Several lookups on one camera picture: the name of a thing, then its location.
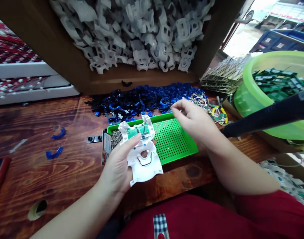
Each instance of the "green bucket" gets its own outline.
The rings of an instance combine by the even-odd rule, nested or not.
[[[271,68],[297,72],[297,77],[304,78],[304,52],[274,51],[264,53],[249,61],[243,71],[243,82],[234,95],[235,107],[243,117],[274,104],[274,101],[257,86],[252,77],[252,73],[257,70]],[[282,139],[304,140],[304,120],[264,131]]]

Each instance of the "white truck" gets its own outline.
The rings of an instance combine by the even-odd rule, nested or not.
[[[299,0],[255,0],[245,20],[257,21],[255,28],[270,25],[273,29],[293,29],[304,22],[304,3]]]

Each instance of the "circuit board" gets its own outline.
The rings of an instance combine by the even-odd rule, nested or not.
[[[150,131],[148,128],[148,123],[143,123],[143,124],[139,124],[139,125],[135,125],[131,128],[128,128],[126,130],[127,134],[128,134],[128,138],[132,138],[134,136],[136,136],[138,133],[142,134],[142,138],[147,138],[150,136]]]

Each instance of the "hand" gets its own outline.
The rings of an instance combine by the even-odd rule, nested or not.
[[[103,172],[98,181],[105,192],[113,197],[123,197],[130,189],[130,181],[133,179],[132,169],[128,167],[127,156],[140,141],[141,134],[137,134],[123,145],[118,144],[111,152]]]
[[[174,103],[171,110],[183,129],[194,140],[203,143],[206,147],[213,144],[218,146],[219,140],[214,139],[223,135],[205,110],[184,99]]]

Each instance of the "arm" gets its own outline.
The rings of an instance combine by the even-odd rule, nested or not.
[[[109,156],[99,181],[78,201],[48,222],[31,239],[95,238],[130,189],[127,155],[141,134],[118,145]]]
[[[184,130],[206,147],[220,182],[229,192],[262,195],[280,189],[278,182],[219,131],[202,108],[188,100],[180,100],[173,104],[172,112]]]

